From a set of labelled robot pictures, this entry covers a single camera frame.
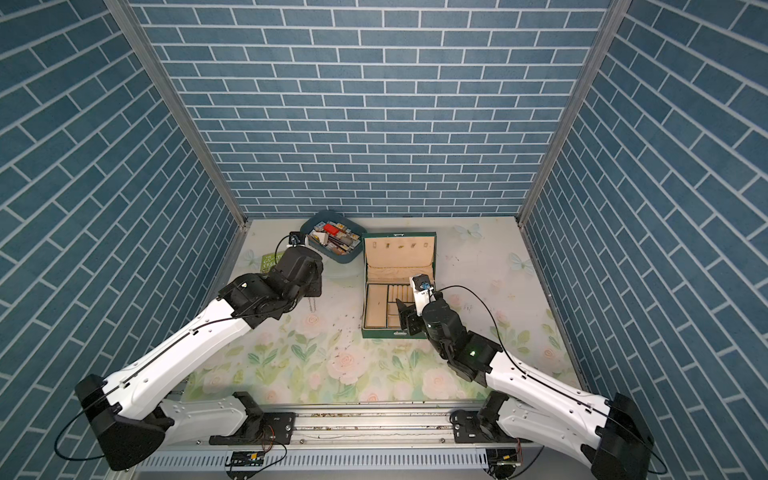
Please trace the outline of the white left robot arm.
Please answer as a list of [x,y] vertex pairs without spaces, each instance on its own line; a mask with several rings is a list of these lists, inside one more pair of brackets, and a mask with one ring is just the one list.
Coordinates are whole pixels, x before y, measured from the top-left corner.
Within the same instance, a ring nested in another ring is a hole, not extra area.
[[162,446],[206,439],[213,445],[263,442],[271,431],[247,392],[211,401],[168,399],[172,388],[232,341],[303,298],[322,293],[321,256],[288,248],[268,273],[235,278],[187,325],[140,359],[75,387],[82,412],[113,471],[134,467]]

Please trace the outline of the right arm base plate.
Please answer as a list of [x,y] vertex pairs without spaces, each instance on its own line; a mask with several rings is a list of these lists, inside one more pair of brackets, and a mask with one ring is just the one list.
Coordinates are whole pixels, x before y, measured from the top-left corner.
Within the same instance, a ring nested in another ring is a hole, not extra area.
[[449,414],[454,441],[457,444],[517,443],[500,426],[500,409],[509,395],[493,391],[479,410],[457,409]]

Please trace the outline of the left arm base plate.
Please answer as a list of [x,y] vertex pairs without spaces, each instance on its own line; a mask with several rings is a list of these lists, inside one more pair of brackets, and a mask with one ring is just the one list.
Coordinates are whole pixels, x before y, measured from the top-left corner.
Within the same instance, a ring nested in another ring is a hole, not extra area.
[[233,397],[244,408],[246,418],[231,435],[211,436],[210,445],[240,446],[266,442],[290,444],[296,421],[294,412],[264,412],[252,396],[244,391],[234,392]]

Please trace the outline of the green jewelry box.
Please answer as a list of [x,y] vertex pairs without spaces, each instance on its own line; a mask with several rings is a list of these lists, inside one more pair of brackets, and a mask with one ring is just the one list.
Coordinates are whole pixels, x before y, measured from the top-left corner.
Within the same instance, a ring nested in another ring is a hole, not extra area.
[[423,339],[400,330],[396,300],[415,303],[410,279],[435,277],[437,234],[387,232],[364,235],[365,295],[362,336],[365,339]]

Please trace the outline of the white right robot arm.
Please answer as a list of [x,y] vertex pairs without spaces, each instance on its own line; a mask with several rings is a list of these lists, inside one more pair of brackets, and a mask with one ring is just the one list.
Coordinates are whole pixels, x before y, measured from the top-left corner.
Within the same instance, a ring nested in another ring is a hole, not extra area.
[[477,413],[486,439],[530,440],[588,466],[597,479],[647,477],[654,439],[630,397],[608,399],[544,375],[468,330],[441,294],[415,298],[396,302],[402,329],[425,334],[460,378],[490,389]]

